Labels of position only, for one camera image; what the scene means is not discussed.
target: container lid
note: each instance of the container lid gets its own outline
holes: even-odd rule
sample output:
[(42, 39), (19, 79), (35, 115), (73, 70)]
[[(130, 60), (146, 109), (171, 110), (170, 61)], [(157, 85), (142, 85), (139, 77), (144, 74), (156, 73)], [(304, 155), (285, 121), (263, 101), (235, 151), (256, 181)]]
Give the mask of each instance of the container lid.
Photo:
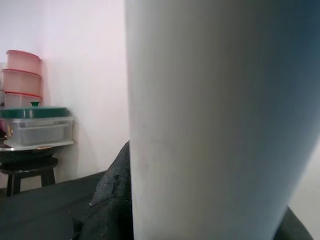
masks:
[(27, 51), (20, 51), (20, 50), (8, 50), (6, 52), (6, 54), (21, 54), (21, 55), (29, 55), (29, 56), (32, 56), (32, 57), (35, 57), (37, 59), (40, 60), (40, 57), (38, 57), (37, 55), (34, 55), (30, 52), (27, 52)]
[(33, 97), (37, 99), (42, 99), (41, 96), (30, 94), (30, 93), (24, 93), (24, 92), (17, 92), (17, 91), (5, 91), (5, 94), (12, 94), (12, 95), (20, 95), (20, 96), (27, 96), (27, 97)]
[(2, 119), (44, 119), (66, 117), (69, 111), (66, 107), (34, 106), (34, 107), (8, 107), (0, 109)]

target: white wall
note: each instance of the white wall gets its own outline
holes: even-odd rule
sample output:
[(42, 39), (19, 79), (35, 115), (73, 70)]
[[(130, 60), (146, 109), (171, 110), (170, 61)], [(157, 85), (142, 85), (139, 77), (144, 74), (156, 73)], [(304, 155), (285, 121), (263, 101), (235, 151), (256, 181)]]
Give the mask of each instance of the white wall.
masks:
[(320, 240), (320, 140), (291, 199), (290, 207), (314, 240)]
[(0, 3), (0, 63), (9, 49), (41, 56), (42, 0), (2, 0)]
[(129, 139), (124, 1), (47, 0), (43, 20), (44, 102), (75, 118), (57, 179), (105, 170)]

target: plastic container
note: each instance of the plastic container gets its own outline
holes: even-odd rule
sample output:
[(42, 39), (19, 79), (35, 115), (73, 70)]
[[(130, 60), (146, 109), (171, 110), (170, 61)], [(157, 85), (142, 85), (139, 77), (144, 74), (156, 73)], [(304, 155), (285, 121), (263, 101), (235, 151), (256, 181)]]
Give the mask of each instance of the plastic container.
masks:
[(4, 106), (6, 108), (31, 107), (31, 102), (40, 102), (41, 97), (21, 92), (5, 92)]
[(7, 141), (16, 149), (71, 144), (73, 117), (65, 107), (4, 108)]
[(41, 76), (28, 71), (6, 68), (3, 72), (5, 92), (40, 95)]
[(2, 69), (6, 69), (7, 64), (4, 62), (0, 62), (0, 90), (3, 89), (3, 73)]
[(8, 69), (22, 70), (41, 75), (41, 60), (37, 55), (18, 50), (9, 50), (6, 54)]

